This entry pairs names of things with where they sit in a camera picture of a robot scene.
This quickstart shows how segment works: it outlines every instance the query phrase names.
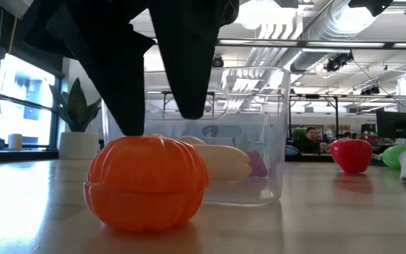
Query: orange plastic pumpkin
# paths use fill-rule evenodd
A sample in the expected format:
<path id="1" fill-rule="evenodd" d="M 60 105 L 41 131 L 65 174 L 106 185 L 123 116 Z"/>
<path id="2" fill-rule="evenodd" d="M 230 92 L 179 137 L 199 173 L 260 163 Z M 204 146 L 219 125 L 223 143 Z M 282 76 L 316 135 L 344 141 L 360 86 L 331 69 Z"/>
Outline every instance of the orange plastic pumpkin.
<path id="1" fill-rule="evenodd" d="M 185 224 L 209 184 L 196 149 L 161 135 L 110 142 L 93 160 L 84 194 L 105 224 L 134 232 Z"/>

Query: plastic container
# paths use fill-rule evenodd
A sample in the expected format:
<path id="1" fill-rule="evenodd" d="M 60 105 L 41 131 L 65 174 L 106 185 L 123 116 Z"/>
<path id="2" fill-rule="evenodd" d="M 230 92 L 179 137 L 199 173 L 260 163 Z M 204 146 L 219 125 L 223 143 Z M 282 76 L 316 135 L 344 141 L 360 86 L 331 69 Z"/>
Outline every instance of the plastic container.
<path id="1" fill-rule="evenodd" d="M 180 116 L 164 72 L 145 73 L 145 85 L 145 135 L 157 133 L 170 138 L 190 135 L 208 145 L 239 148 L 249 156 L 250 177 L 242 181 L 210 180 L 205 203 L 258 206 L 280 198 L 289 72 L 262 66 L 213 69 L 205 113 L 196 121 Z M 104 104 L 103 129 L 106 144 L 123 136 Z M 222 164 L 229 164 L 228 159 Z"/>

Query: red apple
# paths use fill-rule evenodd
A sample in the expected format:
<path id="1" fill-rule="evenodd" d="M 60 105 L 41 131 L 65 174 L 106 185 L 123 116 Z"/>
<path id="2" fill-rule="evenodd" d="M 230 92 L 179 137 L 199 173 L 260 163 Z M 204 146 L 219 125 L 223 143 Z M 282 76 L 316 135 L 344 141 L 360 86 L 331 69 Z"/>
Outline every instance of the red apple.
<path id="1" fill-rule="evenodd" d="M 364 140 L 337 140 L 331 145 L 331 155 L 345 173 L 362 173 L 371 162 L 372 147 Z"/>

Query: wooden table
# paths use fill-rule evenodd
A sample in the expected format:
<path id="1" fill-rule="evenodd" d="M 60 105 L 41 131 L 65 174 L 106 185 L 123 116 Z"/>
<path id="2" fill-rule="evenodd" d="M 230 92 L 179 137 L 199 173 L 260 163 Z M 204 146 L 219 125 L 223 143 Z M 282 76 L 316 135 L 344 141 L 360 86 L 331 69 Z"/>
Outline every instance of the wooden table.
<path id="1" fill-rule="evenodd" d="M 286 164 L 281 203 L 202 206 L 187 226 L 139 236 L 112 231 L 86 208 L 90 162 L 0 165 L 0 253 L 406 253 L 406 184 L 370 167 Z"/>

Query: green plastic fruit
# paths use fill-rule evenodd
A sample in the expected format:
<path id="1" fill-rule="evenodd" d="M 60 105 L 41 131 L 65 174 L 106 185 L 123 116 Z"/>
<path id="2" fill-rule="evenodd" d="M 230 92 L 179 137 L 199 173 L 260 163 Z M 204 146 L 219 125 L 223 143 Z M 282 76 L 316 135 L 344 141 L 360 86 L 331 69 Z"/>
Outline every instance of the green plastic fruit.
<path id="1" fill-rule="evenodd" d="M 379 159 L 391 169 L 400 170 L 399 156 L 406 151 L 406 145 L 394 145 L 385 150 Z"/>

